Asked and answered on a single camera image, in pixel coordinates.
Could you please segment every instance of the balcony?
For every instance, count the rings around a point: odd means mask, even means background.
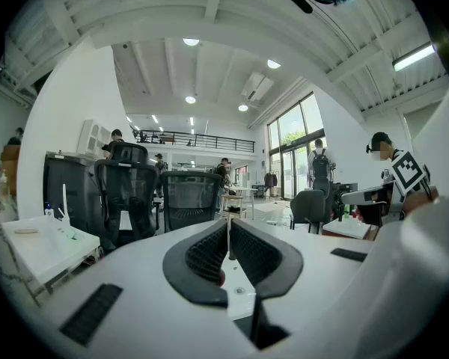
[[[155,130],[133,130],[133,135],[139,144],[170,144],[182,147],[203,147],[254,153],[254,141],[237,138],[192,135],[182,132],[157,132]]]

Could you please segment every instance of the ceiling light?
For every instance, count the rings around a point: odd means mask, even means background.
[[[196,44],[198,44],[200,42],[200,40],[196,40],[196,39],[183,39],[183,41],[186,45],[189,45],[189,46],[195,46]]]
[[[436,50],[430,43],[426,43],[419,48],[414,49],[413,51],[406,53],[404,56],[401,56],[392,62],[392,66],[394,70],[398,72],[405,67],[415,63],[416,61],[421,60],[431,54],[433,54]]]
[[[281,64],[278,64],[276,61],[268,60],[268,67],[271,69],[278,69],[281,66]]]

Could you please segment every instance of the office chair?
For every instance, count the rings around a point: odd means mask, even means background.
[[[153,236],[156,224],[151,206],[158,169],[102,159],[95,162],[95,175],[102,198],[104,226],[113,245],[120,247]],[[121,220],[123,211],[128,212],[131,230],[120,230],[120,221],[127,221]]]
[[[165,233],[215,219],[221,176],[200,171],[166,171],[161,179]]]
[[[146,147],[129,142],[115,142],[112,146],[109,159],[120,162],[148,163],[148,150]]]
[[[291,225],[294,230],[296,224],[309,224],[308,233],[311,232],[311,225],[317,224],[317,232],[320,231],[320,222],[324,222],[325,198],[321,190],[304,190],[298,193],[290,203]]]

